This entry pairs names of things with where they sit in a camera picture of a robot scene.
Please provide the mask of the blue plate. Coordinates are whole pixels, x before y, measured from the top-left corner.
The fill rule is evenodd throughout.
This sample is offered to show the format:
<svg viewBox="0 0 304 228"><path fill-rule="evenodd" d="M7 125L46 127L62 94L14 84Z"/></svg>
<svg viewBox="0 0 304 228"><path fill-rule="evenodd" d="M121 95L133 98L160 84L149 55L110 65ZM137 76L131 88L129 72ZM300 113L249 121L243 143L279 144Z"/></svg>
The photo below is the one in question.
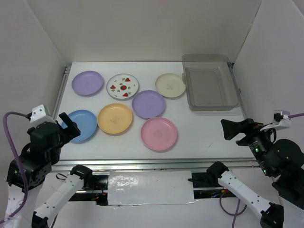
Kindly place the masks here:
<svg viewBox="0 0 304 228"><path fill-rule="evenodd" d="M97 128L97 117L88 110L75 110L68 114L68 117L77 124L80 135L71 140L72 143L79 143L90 138Z"/></svg>

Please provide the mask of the purple plate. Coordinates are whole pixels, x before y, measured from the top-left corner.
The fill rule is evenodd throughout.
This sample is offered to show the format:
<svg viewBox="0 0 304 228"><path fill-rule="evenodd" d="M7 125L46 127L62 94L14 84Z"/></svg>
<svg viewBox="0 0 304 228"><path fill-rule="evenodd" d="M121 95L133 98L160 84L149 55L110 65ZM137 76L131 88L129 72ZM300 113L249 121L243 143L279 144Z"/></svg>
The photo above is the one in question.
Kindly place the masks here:
<svg viewBox="0 0 304 228"><path fill-rule="evenodd" d="M144 90L134 96L132 108L141 118L154 118L163 113L166 107L165 99L153 90Z"/></svg>
<svg viewBox="0 0 304 228"><path fill-rule="evenodd" d="M72 89L77 95L89 96L98 92L103 86L104 79L96 71L84 71L72 80Z"/></svg>

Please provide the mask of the yellow plate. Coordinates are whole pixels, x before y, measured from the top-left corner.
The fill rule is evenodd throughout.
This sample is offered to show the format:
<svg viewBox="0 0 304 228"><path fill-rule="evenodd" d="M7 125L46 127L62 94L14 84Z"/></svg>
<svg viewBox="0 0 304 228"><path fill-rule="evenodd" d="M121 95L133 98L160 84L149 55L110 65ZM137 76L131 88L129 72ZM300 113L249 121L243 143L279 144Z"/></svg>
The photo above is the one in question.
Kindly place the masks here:
<svg viewBox="0 0 304 228"><path fill-rule="evenodd" d="M131 109L121 103L106 105L97 116L98 127L107 134L123 133L130 127L132 121Z"/></svg>

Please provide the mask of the clear plastic bin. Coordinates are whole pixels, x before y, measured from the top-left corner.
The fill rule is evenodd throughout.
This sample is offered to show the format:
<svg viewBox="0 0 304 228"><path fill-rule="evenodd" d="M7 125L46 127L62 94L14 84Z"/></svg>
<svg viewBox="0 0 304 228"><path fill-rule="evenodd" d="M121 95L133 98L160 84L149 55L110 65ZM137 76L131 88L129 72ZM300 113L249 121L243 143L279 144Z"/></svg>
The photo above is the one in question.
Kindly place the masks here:
<svg viewBox="0 0 304 228"><path fill-rule="evenodd" d="M241 105L228 57L220 54L185 54L183 82L192 111L230 111Z"/></svg>

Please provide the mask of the watermelon pattern plate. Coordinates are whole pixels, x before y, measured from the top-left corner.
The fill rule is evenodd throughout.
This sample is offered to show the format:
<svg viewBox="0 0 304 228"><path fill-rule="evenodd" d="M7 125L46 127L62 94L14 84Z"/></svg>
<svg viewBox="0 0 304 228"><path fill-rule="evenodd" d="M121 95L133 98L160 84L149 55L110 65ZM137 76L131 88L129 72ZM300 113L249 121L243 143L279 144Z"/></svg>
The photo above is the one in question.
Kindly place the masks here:
<svg viewBox="0 0 304 228"><path fill-rule="evenodd" d="M133 97L139 90L139 82L130 74L118 74L111 77L107 84L108 94L117 100L125 100Z"/></svg>

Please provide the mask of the pink plate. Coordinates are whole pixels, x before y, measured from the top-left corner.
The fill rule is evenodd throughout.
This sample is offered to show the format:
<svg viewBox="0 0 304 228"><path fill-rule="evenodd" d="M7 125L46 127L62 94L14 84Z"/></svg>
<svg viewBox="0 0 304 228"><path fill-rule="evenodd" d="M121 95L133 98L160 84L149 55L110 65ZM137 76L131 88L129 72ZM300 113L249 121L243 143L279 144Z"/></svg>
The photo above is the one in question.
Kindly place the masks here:
<svg viewBox="0 0 304 228"><path fill-rule="evenodd" d="M162 152L175 144L178 138L178 130L169 119L154 117L142 125L140 136L147 148Z"/></svg>

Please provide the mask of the cream plate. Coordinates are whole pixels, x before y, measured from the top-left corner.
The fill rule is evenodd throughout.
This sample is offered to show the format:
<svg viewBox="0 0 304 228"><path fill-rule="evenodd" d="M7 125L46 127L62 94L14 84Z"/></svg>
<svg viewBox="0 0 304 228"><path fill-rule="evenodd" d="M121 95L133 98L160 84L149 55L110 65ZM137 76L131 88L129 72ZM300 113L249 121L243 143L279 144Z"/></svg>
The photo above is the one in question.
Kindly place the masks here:
<svg viewBox="0 0 304 228"><path fill-rule="evenodd" d="M182 77L173 73L160 75L155 80L155 88L158 93L167 98L179 97L186 90Z"/></svg>

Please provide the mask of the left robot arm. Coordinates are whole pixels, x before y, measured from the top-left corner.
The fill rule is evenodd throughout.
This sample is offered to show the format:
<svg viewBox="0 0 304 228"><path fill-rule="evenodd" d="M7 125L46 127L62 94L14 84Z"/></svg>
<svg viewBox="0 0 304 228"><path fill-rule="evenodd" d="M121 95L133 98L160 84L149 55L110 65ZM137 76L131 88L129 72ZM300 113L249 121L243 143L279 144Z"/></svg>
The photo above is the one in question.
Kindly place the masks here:
<svg viewBox="0 0 304 228"><path fill-rule="evenodd" d="M9 133L9 115L25 117L32 125L27 131L30 142L20 154ZM72 196L80 188L87 190L93 186L92 170L78 164L50 198L40 207L35 207L46 176L52 165L59 161L61 148L80 135L77 124L66 113L59 116L66 128L61 127L42 105L29 114L8 112L3 117L4 132L14 156L7 175L9 196L6 215L0 222L5 228L51 228Z"/></svg>

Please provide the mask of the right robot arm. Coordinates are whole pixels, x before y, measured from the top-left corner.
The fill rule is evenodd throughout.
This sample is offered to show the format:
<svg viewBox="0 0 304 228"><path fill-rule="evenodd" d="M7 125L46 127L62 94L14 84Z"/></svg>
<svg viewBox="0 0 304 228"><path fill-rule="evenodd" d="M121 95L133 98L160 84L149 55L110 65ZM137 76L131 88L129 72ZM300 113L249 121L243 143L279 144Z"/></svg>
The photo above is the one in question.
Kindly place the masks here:
<svg viewBox="0 0 304 228"><path fill-rule="evenodd" d="M290 127L290 119L282 115L272 124L253 119L233 122L222 119L225 140L239 133L238 146L250 148L265 176L275 178L272 187L282 199L282 205L272 203L241 182L223 163L217 161L207 169L207 181L232 192L260 219L263 228L302 228L304 226L304 154L288 139L276 139L276 131Z"/></svg>

